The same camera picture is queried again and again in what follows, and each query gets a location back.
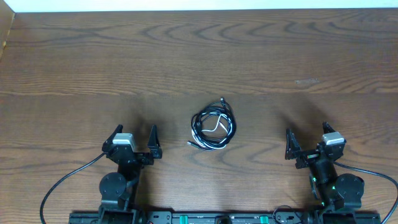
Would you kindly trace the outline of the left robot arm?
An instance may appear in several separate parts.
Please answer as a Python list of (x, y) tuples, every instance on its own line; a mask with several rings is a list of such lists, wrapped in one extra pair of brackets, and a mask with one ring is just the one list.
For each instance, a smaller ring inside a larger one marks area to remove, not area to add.
[(106, 174), (99, 183), (101, 205), (99, 223), (147, 223), (148, 217), (135, 204), (141, 170), (152, 166), (162, 158), (162, 148), (157, 135), (157, 126), (151, 127), (148, 152), (136, 152), (131, 133), (123, 133), (120, 124), (103, 143), (102, 152), (118, 165), (116, 172)]

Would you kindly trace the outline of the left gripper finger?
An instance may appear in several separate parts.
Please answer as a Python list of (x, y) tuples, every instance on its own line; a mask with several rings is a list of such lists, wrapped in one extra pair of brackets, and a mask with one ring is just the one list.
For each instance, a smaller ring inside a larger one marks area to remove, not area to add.
[(162, 158), (162, 148), (159, 142), (157, 126), (153, 125), (151, 127), (149, 140), (147, 143), (147, 147), (150, 149), (150, 153), (152, 154), (154, 159)]
[(116, 129), (113, 131), (113, 133), (105, 140), (105, 142), (102, 145), (102, 151), (103, 152), (111, 152), (114, 147), (113, 139), (116, 137), (117, 134), (122, 133), (123, 130), (123, 125), (119, 124)]

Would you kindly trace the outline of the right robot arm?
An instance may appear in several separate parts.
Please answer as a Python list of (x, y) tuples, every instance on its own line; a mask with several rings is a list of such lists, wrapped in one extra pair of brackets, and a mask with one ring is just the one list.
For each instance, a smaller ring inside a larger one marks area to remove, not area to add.
[(310, 169), (310, 183), (322, 207), (305, 212), (302, 223), (356, 223), (354, 211), (361, 208), (364, 180), (353, 174), (337, 174), (335, 162), (343, 156), (346, 139), (326, 121), (322, 140), (315, 149), (303, 150), (291, 129), (286, 130), (286, 160), (296, 160), (297, 169)]

